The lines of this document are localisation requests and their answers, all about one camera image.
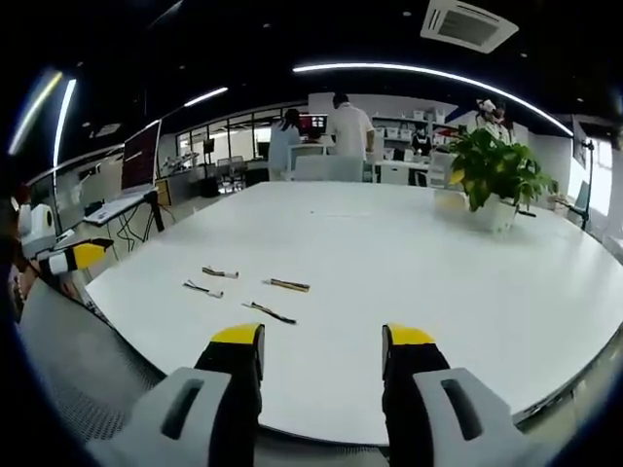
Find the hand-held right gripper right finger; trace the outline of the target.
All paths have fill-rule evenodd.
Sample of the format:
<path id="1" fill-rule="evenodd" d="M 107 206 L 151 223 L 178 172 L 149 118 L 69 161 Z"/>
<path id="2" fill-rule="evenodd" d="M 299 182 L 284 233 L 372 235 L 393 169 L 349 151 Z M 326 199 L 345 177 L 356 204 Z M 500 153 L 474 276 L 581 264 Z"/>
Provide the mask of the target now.
<path id="1" fill-rule="evenodd" d="M 537 466 L 539 446 L 509 406 L 453 368 L 418 328 L 383 325 L 382 406 L 391 466 Z"/>

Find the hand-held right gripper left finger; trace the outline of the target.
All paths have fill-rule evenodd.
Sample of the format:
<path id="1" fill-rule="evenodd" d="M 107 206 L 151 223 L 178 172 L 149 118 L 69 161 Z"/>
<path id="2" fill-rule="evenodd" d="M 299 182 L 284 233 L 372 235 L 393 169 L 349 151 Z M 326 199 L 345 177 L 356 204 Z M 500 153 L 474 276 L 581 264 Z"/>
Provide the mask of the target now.
<path id="1" fill-rule="evenodd" d="M 100 466 L 251 466 L 262 410 L 265 327 L 215 334 L 193 368 L 143 395 L 128 423 L 87 449 Z"/>

